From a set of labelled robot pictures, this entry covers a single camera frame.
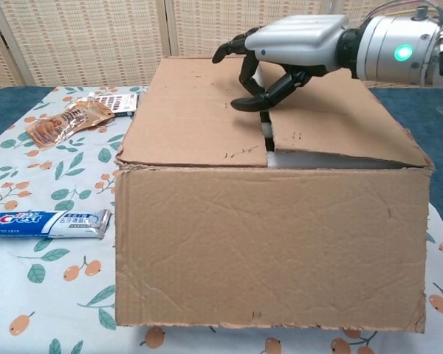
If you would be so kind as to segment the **Crest toothpaste tube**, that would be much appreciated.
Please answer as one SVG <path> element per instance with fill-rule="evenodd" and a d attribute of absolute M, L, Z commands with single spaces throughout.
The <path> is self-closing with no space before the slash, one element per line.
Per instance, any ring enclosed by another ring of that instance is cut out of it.
<path fill-rule="evenodd" d="M 0 212 L 0 238 L 3 239 L 102 239 L 111 212 L 26 211 Z"/>

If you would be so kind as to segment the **white foam insert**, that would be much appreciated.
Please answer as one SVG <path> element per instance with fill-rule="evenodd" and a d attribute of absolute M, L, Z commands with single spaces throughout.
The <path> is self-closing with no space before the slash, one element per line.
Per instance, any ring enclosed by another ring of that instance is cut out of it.
<path fill-rule="evenodd" d="M 262 122 L 261 128 L 266 143 L 267 167 L 271 169 L 315 170 L 315 169 L 354 169 L 354 170 L 389 170 L 407 167 L 401 162 L 380 159 L 350 157 L 332 153 L 306 151 L 274 151 L 272 126 Z"/>

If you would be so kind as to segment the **brown snack pouch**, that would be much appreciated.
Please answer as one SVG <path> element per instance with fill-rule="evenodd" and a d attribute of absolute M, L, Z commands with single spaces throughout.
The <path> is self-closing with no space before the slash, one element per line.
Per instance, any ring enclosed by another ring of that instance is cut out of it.
<path fill-rule="evenodd" d="M 102 102 L 78 100 L 65 111 L 34 122 L 26 132 L 39 149 L 47 149 L 113 118 L 114 113 Z"/>

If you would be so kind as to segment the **floral fruit print tablecloth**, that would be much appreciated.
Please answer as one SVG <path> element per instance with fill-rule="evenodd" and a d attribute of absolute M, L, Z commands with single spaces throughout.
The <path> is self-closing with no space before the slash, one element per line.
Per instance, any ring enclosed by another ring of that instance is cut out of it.
<path fill-rule="evenodd" d="M 124 117 L 39 150 L 31 122 L 87 88 L 0 89 L 0 212 L 112 209 Z M 102 240 L 0 240 L 0 354 L 443 354 L 443 90 L 377 88 L 435 163 L 423 334 L 373 330 L 119 327 L 114 230 Z"/>

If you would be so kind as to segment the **large cardboard box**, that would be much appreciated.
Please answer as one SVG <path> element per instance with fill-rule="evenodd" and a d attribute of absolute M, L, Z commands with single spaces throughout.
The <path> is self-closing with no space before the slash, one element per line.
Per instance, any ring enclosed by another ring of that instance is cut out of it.
<path fill-rule="evenodd" d="M 401 169 L 271 169 L 241 58 L 163 59 L 117 154 L 119 325 L 421 333 L 432 161 L 342 69 L 268 116 L 274 151 Z"/>

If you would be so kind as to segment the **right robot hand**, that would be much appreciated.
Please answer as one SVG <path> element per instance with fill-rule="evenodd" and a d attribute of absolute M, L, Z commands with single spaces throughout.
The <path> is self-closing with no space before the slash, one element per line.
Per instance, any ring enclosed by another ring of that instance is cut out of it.
<path fill-rule="evenodd" d="M 345 15 L 291 15 L 236 35 L 219 46 L 212 62 L 242 55 L 238 80 L 251 97 L 230 104 L 237 111 L 268 111 L 311 78 L 346 67 L 348 60 L 341 51 L 352 48 L 356 34 Z M 261 62 L 284 69 L 284 75 L 268 88 L 254 78 Z"/>

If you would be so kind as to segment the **flat colour swatch box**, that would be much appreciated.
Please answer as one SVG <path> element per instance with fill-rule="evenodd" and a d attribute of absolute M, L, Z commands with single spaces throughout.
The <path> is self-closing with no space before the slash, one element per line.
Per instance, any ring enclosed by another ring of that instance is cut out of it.
<path fill-rule="evenodd" d="M 110 94 L 95 95 L 91 92 L 89 99 L 103 103 L 114 114 L 115 117 L 132 117 L 137 110 L 139 100 L 138 94 Z"/>

